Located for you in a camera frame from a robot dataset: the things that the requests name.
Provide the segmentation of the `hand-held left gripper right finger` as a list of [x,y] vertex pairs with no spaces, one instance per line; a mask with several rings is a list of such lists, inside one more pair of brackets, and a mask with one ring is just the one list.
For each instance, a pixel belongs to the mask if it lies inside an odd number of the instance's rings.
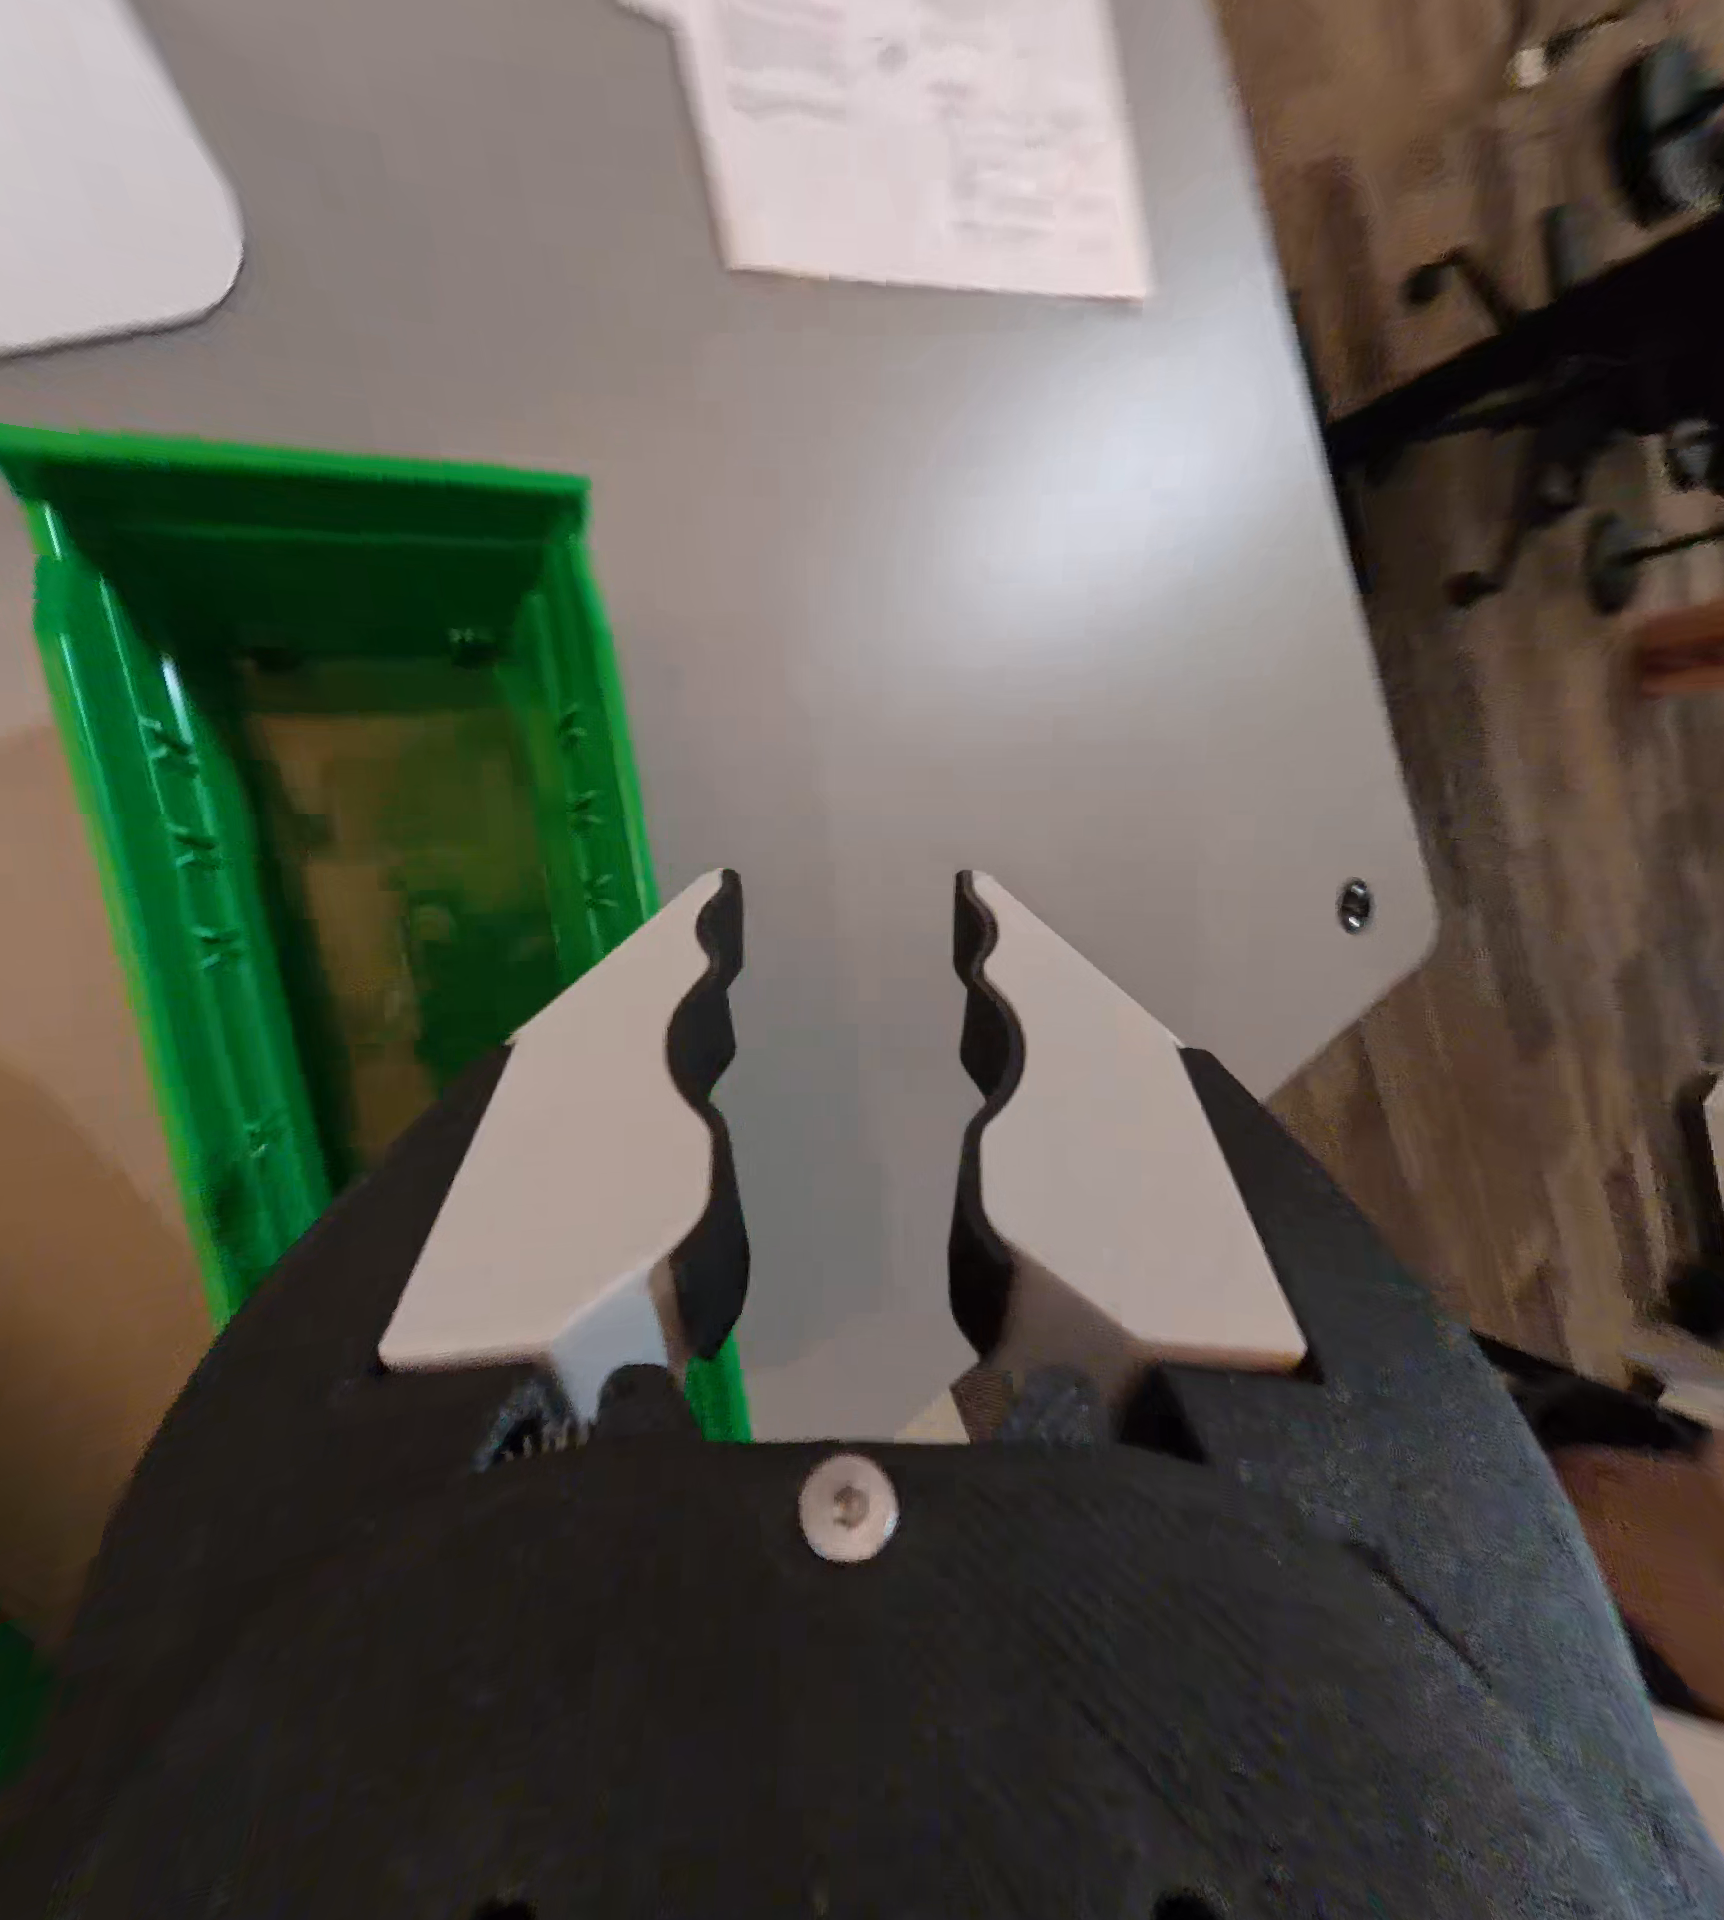
[[1310,1341],[1187,1046],[986,870],[958,876],[955,966],[978,1111],[947,1292],[978,1358],[1294,1373]]

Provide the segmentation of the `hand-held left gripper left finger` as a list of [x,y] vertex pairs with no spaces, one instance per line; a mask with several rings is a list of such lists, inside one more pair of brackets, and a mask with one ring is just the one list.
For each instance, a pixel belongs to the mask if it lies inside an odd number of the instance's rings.
[[750,1270],[716,1106],[742,885],[705,870],[515,1032],[379,1338],[392,1373],[531,1363],[594,1404],[621,1367],[721,1357]]

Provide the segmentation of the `narrow green plastic bin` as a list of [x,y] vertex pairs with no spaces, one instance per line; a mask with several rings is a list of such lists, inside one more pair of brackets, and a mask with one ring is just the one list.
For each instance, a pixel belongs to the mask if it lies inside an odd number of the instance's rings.
[[210,1315],[652,921],[581,474],[0,422]]

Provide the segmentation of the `black office chair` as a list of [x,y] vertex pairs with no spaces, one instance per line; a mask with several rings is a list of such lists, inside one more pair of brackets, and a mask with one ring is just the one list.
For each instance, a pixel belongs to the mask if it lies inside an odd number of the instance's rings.
[[1500,550],[1444,581],[1453,609],[1496,596],[1531,540],[1576,513],[1612,444],[1653,441],[1681,493],[1724,499],[1724,78],[1667,35],[1609,95],[1605,154],[1619,206],[1664,237],[1593,264],[1573,206],[1541,220],[1546,301],[1514,301],[1471,248],[1419,263],[1402,302],[1467,286],[1479,342],[1327,424],[1331,487],[1358,565],[1358,493],[1424,444],[1522,438]]

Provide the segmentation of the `white printed paper sheet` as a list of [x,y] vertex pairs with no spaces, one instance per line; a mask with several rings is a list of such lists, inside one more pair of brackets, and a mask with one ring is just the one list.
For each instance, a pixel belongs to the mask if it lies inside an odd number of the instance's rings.
[[1114,10],[633,1],[675,48],[731,273],[1139,304]]

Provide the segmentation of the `white rounded board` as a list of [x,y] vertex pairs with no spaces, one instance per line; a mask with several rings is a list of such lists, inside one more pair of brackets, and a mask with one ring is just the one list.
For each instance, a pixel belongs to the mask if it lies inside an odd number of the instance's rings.
[[126,1],[0,1],[0,360],[203,320],[242,210]]

